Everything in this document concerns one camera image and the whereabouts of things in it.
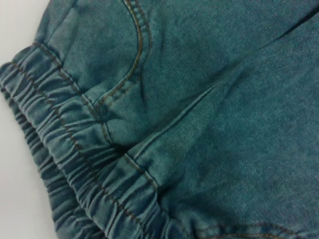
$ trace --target blue denim fabric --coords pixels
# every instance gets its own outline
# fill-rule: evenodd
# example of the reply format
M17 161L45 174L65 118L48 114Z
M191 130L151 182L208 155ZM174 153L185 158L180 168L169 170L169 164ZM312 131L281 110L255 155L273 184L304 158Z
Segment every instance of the blue denim fabric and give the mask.
M61 239L319 238L317 0L52 0L0 68Z

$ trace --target white background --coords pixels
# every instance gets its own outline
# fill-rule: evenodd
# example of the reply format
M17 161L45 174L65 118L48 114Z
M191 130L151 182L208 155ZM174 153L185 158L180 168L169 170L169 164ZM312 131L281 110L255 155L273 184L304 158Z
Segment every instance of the white background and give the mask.
M32 44L49 0L0 0L0 65ZM46 189L0 95L0 238L57 239Z

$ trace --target contrast stitching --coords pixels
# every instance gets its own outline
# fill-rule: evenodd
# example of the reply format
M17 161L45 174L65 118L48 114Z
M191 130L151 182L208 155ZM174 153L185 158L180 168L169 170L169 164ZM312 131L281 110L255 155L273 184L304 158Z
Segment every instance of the contrast stitching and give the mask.
M155 181L153 178L149 177L147 174L146 174L146 171L141 169L136 162L134 162L134 160L131 158L130 155L128 155L127 153L124 154L124 157L125 159L127 160L128 163L130 163L137 171L141 172L145 177L146 179L151 183L151 185L153 186L153 188L155 189L155 191L157 190L157 185L153 182ZM164 208L161 208L169 218L172 218L174 220L176 220L179 225L181 226L181 229L183 230L183 232L187 235L187 238L190 238L190 234L188 233L188 231L186 230L186 228L184 227L183 223L178 219L178 218L175 218L175 217L171 217L168 213L168 211Z
M99 115L97 114L96 110L94 109L93 107L93 104L92 102L86 98L84 96L84 94L82 92L80 92L80 90L78 89L79 87L75 86L75 82L73 80L70 79L70 77L66 76L63 72L62 72L62 69L63 69L63 66L57 61L57 58L55 56L52 55L52 53L46 49L45 47L43 47L40 43L38 42L34 42L33 45L37 46L40 50L42 50L45 54L47 54L52 60L53 62L57 65L58 67L58 71L59 71L59 75L64 79L66 80L69 85L72 87L73 91L81 97L81 100L82 102L88 107L88 110L90 111L90 113L92 114L92 116L95 118L95 120L101 124L101 127L102 127L102 133L103 133L103 137L104 139L109 143L109 144L113 144L112 142L112 139L107 137L107 135L105 134L105 130L104 130L104 127L103 127L103 124L105 125L105 127L107 128L106 124L104 122L102 122L100 120L100 117Z
M225 228L225 227L271 227L271 228L276 228L281 230L282 232L288 233L288 234L292 234L292 235L296 235L299 239L305 239L302 236L298 235L296 232L289 230L287 228L284 228L282 226L276 225L276 224L272 224L272 223L256 223L256 224L246 224L246 225L213 225L211 227L207 227L205 229L195 229L195 231L197 232L205 232L209 229L213 229L213 228Z
M31 77L28 76L28 74L18 65L16 65L15 63L11 63L19 72L21 72L26 79L31 83L31 85L37 90L37 92L46 100L46 102L48 103L49 107L54 111L54 113L56 114L56 116L59 118L62 126L64 127L65 131L68 133L69 138L71 139L75 149L77 150L78 154L83 158L83 160L85 161L85 163L89 166L90 172L92 173L94 180L96 181L96 183L99 186L99 189L105 194L105 196L109 197L113 204L116 204L117 207L119 207L119 209L123 210L123 212L125 212L128 216L130 216L132 219L134 219L134 221L136 221L136 223L140 226L141 230L143 231L144 235L148 235L153 239L156 239L156 237L154 237L153 235L151 235L149 232L147 232L144 227L143 224L140 222L140 220L133 214L131 213L129 210L127 210L124 205L122 205L116 198L114 198L111 194L109 194L109 192L99 183L98 180L98 176L94 173L93 170L93 166L90 163L89 160L87 160L87 158L81 153L81 147L77 144L75 138L73 137L71 131L69 130L69 128L66 126L64 119L61 117L61 115L58 112L58 109L56 109L54 107L54 105L51 103L51 101L49 101L48 97L46 96L46 94L44 94L41 90L39 90L39 88L37 87L37 84L35 83L35 81L33 79L31 79Z
M114 104L114 103L115 103L117 100L119 100L123 95L125 95L133 86L135 86L138 82L140 82L141 79L142 79L141 76L139 76L139 78L138 78L133 84L131 84L129 87L127 87L127 88L125 89L125 91L119 95L118 98L116 98L114 101L110 102L107 106L108 106L108 107L111 107L112 104Z
M141 15L142 15L142 18L143 18L143 20L144 20L144 22L145 22L145 25L146 25L146 29L147 29L148 34L149 34L149 49L148 49L148 56L149 56L149 53L150 53L151 48L152 48L152 33L151 33L151 30L150 30L149 23L148 23L148 21L146 20L146 17L145 17L145 15L144 15L144 12L143 12L141 6L140 6L139 1L138 1L138 0L135 0L135 3L136 3L136 6L138 7L138 9L139 9L139 11L140 11L140 13L141 13Z
M142 170L140 167L137 167L134 163L132 163L131 162L131 158L130 158L130 156L128 155L128 154L124 154L124 158L126 159L126 161L130 164L130 165L132 165L137 171L139 171L140 173L142 173L145 177L146 177L146 179L151 183L151 185L153 186L153 188L155 189L155 190L157 190L157 185L155 185L155 183L153 182L153 180L146 174L146 172L144 171L144 170Z
M109 97L113 96L121 87L123 87L124 83L132 76L139 60L140 60L140 57L141 57L141 54L142 54L142 47L143 47L143 39L142 39L142 33L141 33L141 28L140 28L140 24L138 22L138 19L132 9L132 6L130 4L130 1L129 0L124 0L124 2L126 3L126 6L128 7L131 15L133 16L133 19L134 19L134 22L135 22L135 25L136 25L136 28L137 28L137 31L138 31L138 39L139 39L139 49L138 49L138 54L136 56L136 59L133 63L133 66L132 68L130 69L128 75L114 88L111 90L111 93L105 95L101 100L100 102L97 104L97 109L99 109L101 106L102 106L102 103L104 101L106 101L106 99L108 99Z
M215 237L209 237L205 239L220 239L224 237L236 237L236 238L257 238L257 237L262 237L262 238L272 238L272 239L285 239L276 235L272 234L255 234L255 235L250 235L250 234L223 234L223 235L218 235Z

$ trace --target double stitched seam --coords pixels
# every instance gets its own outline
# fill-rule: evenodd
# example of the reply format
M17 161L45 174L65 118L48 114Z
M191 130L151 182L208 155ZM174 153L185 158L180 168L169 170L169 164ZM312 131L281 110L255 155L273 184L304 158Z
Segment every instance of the double stitched seam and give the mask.
M142 174L144 175L144 177L145 177L145 178L149 181L149 183L153 186L153 188L154 188L154 190L155 190L155 193L156 193L158 187L157 187L157 183L156 183L155 179L153 179L152 177L148 176L148 175L146 174L146 170L143 170L139 165L137 165L136 162L134 162L134 160L133 160L127 153L124 154L124 158L126 159L126 161L127 161L130 165L132 165L132 167L134 167L137 171L139 171L140 173L142 173ZM174 218L174 217L170 217L170 216L169 216L169 213L168 213L168 211L167 211L166 209L161 208L161 207L160 207L160 209L167 214L168 218L176 220L176 221L179 223L179 225L180 225L182 231L184 232L184 234L187 235L187 238L191 238L190 234L187 232L187 230L186 230L186 228L184 227L183 223L182 223L179 219Z
M140 13L141 13L141 15L142 15L143 21L144 21L144 23L145 23L145 25L146 25L146 29L147 29L148 34L149 34L149 49L148 49L148 53L147 53L147 58L148 58L149 53L150 53L151 48L152 48L152 33L151 33L151 30L150 30L149 23L148 23L148 21L146 20L146 17L145 17L145 15L144 15L144 12L143 12L141 6L140 6L139 1L138 1L138 0L135 0L135 3L136 3L136 6L138 7L138 9L139 9L139 11L140 11Z
M304 237L298 235L296 232L294 232L292 230L289 230L287 228L284 228L282 226L275 225L272 223L256 223L256 224L246 224L246 225L214 225L214 226L207 227L204 229L196 229L195 231L205 232L205 231L208 231L208 230L213 229L213 228L226 228L226 227L270 227L270 228L279 229L280 231L285 232L287 234L295 235L298 239L305 239Z
M36 91L46 100L46 102L48 103L49 107L53 110L53 112L56 114L56 116L59 118L61 125L64 127L65 131L68 133L69 138L71 139L75 149L77 150L78 154L82 157L82 159L84 160L84 162L88 165L90 172L92 173L95 182L97 183L99 189L104 193L105 196L109 197L111 199L111 201L113 202L113 204L115 204L119 209L123 210L123 212L125 214L127 214L128 216L130 216L141 228L143 234L146 236L150 236L153 239L156 239L156 237L154 237L153 235L151 235L149 232L147 232L144 229L143 224L141 223L141 221L133 214L131 213L129 210L127 210L125 208L124 205L122 205L115 197L113 197L111 194L109 194L109 192L100 184L99 180L98 180L98 176L95 174L94 170L93 170L93 166L90 163L89 160L87 160L87 158L84 156L84 154L82 154L81 152L81 147L77 144L75 138L73 137L70 129L66 126L64 119L61 117L61 115L59 114L59 111L57 108L54 107L53 103L49 100L49 98L47 97L46 94L44 94L41 90L39 90L37 84L35 83L35 81L28 76L28 74L18 65L16 65L15 63L11 63L19 72L21 72L25 78L31 83L31 85L36 89Z
M126 161L132 166L134 167L137 171L139 171L140 173L142 173L145 178L150 182L150 184L153 186L154 190L157 190L157 185L155 185L155 183L153 182L153 179L151 179L144 170L142 170L139 166L136 166L134 163L131 162L131 158L129 157L129 155L126 153L124 154L124 158L126 159Z
M132 76L139 60L140 60L140 57L141 57L141 54L142 54L142 47L143 47L143 38L142 38L142 33L141 33L141 28L140 28L140 24L139 24L139 21L132 9L132 6L130 4L130 1L129 0L124 0L124 2L126 3L126 6L128 7L133 19L134 19L134 23L136 25L136 28L137 28L137 32L138 32L138 41L139 41L139 49L138 49L138 54L135 58L135 61L133 63L133 66L131 67L128 75L114 88L111 90L111 92L107 95L105 95L97 104L96 106L96 109L99 109L102 104L111 96L113 96L117 91L119 91L123 86L124 86L124 83Z
M48 49L46 49L43 45L41 45L38 42L34 42L33 43L34 46L38 47L41 51L43 51L46 55L48 55L53 62L57 65L57 69L59 71L59 75L66 80L69 85L72 87L73 91L81 97L82 102L88 107L89 112L91 113L91 115L95 118L95 120L97 121L97 123L99 123L101 125L102 128L102 133L103 133L103 137L104 139L109 143L109 144L113 144L111 138L107 137L107 126L105 123L103 123L99 117L99 115L97 114L96 110L94 109L94 107L92 106L92 102L85 97L85 95L79 90L79 87L76 85L75 81L71 79L71 77L66 76L63 72L63 66L57 61L57 57L55 57Z

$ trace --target denim shorts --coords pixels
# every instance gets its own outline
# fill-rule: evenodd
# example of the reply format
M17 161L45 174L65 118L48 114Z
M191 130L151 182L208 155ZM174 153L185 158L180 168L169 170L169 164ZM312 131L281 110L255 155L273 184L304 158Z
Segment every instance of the denim shorts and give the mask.
M318 0L51 0L0 88L61 239L318 239Z

